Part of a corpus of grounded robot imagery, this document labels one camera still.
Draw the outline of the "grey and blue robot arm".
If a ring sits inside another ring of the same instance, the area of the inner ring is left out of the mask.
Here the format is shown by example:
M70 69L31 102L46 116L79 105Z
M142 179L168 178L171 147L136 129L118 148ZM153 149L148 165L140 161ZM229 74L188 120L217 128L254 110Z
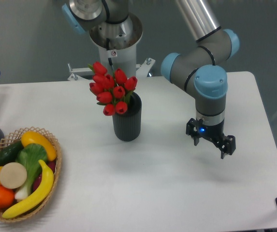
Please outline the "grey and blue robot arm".
M161 74L195 99L196 117L187 123L187 135L195 144L200 138L212 142L222 157L231 155L235 137L223 132L227 74L219 64L238 51L238 36L221 28L207 1L178 0L176 4L197 47L185 56L169 54ZM121 68L128 76L135 75L136 45L143 30L126 0L71 0L62 11L77 33L89 33L104 67L111 73Z

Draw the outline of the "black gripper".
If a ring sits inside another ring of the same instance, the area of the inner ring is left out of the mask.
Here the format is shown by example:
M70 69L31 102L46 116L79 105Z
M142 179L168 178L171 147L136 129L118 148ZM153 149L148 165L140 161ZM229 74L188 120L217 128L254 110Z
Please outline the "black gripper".
M186 135L193 139L196 146L200 138L204 138L218 145L221 151L221 159L227 155L232 155L235 151L235 137L233 135L224 135L224 119L216 125L206 125L202 119L191 118L186 124Z

